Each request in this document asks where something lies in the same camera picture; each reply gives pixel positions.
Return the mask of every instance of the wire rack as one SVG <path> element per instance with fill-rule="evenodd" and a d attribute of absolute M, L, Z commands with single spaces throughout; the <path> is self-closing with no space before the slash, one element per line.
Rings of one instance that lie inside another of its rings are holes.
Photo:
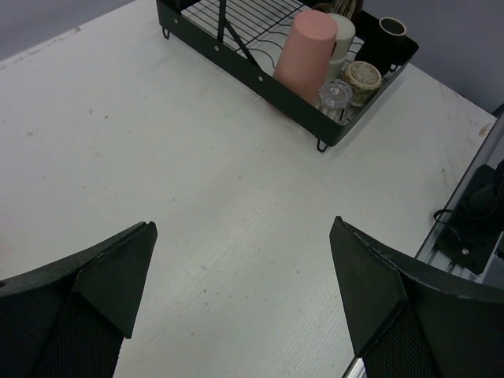
<path fill-rule="evenodd" d="M 275 71 L 296 15 L 310 9 L 303 1 L 157 0 L 157 8 L 165 38 L 169 38 L 170 31 L 173 31 L 184 42 L 259 93 L 314 134 L 318 139 L 317 149 L 322 152 L 327 146 L 337 144 L 375 101 L 372 100 L 364 109 L 350 107 L 345 117 L 341 118 L 336 112 L 325 113 L 318 110 L 318 104 L 308 104 L 292 92 L 287 93 L 287 88 L 272 77 L 270 80 L 264 77 L 264 74 L 272 76 Z M 357 36 L 350 46 L 343 70 L 354 61 L 365 36 L 370 33 L 369 25 L 375 27 L 378 22 L 368 14 L 359 19 L 365 19 L 365 22 L 356 24 Z M 401 65 L 392 66 L 375 98 L 416 52 L 418 45 L 410 42 L 413 48 L 411 52 L 407 51 L 407 59 Z M 226 48 L 220 48 L 218 43 L 223 43 Z M 260 83 L 254 82 L 251 77 L 258 78 Z"/>

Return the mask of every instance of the black cup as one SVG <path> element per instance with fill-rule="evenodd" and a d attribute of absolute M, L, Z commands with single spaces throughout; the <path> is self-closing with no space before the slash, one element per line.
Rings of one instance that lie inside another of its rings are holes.
<path fill-rule="evenodd" d="M 356 61 L 367 61 L 385 75 L 395 60 L 398 48 L 406 41 L 406 26 L 395 18 L 384 17 L 373 37 L 365 41 L 355 56 Z"/>

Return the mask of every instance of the clear glass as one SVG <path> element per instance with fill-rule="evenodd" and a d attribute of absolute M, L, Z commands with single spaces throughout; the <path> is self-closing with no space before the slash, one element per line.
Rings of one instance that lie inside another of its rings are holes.
<path fill-rule="evenodd" d="M 353 96 L 348 83 L 340 79 L 328 81 L 318 91 L 318 109 L 339 124 L 345 124 Z"/>

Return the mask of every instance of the tabletop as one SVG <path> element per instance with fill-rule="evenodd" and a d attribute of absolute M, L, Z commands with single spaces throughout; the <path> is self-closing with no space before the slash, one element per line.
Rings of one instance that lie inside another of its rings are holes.
<path fill-rule="evenodd" d="M 116 375 L 340 376 L 335 216 L 414 256 L 494 117 L 407 67 L 315 139 L 137 0 L 0 62 L 0 279 L 159 231 Z"/>

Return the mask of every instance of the upside-down pink cup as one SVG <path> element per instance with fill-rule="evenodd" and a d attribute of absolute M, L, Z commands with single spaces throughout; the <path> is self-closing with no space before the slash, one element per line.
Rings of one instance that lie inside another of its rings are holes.
<path fill-rule="evenodd" d="M 326 13 L 299 13 L 289 31 L 273 77 L 309 103 L 324 83 L 338 25 Z"/>

